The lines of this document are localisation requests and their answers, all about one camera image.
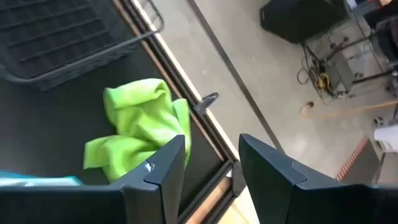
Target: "yellow cable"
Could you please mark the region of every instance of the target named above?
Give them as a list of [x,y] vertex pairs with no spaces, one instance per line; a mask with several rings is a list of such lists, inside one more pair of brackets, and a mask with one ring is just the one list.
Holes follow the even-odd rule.
[[312,106],[310,104],[305,105],[301,110],[300,114],[302,115],[303,118],[308,118],[308,119],[330,119],[330,118],[337,118],[340,116],[348,116],[352,114],[359,113],[361,111],[366,111],[366,110],[371,110],[371,109],[376,109],[376,108],[382,108],[385,106],[391,106],[398,104],[398,100],[393,100],[393,101],[388,101],[385,103],[380,103],[377,105],[371,105],[371,106],[360,106],[357,108],[353,109],[348,109],[348,110],[341,110],[338,112],[334,113],[328,113],[328,114],[321,114],[321,115],[310,115],[308,114],[308,109],[311,108]]

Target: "tiled floor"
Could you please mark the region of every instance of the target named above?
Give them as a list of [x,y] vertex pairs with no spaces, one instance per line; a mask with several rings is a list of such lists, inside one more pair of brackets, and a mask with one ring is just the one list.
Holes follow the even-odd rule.
[[[362,137],[372,135],[373,117],[392,114],[392,108],[381,108],[334,119],[303,119],[299,111],[307,101],[315,102],[312,113],[325,114],[381,103],[391,96],[379,88],[385,82],[379,80],[355,87],[358,94],[372,90],[370,94],[335,100],[330,106],[324,106],[310,84],[297,82],[296,74],[303,58],[301,46],[292,45],[260,27],[258,12],[266,1],[195,2],[284,151],[294,159],[334,177]],[[205,96],[214,91],[220,94],[211,111],[235,147],[238,147],[239,133],[252,134],[272,145],[187,1],[155,0],[155,3],[165,18],[161,36],[199,94]],[[367,58],[361,65],[365,70],[379,71]]]

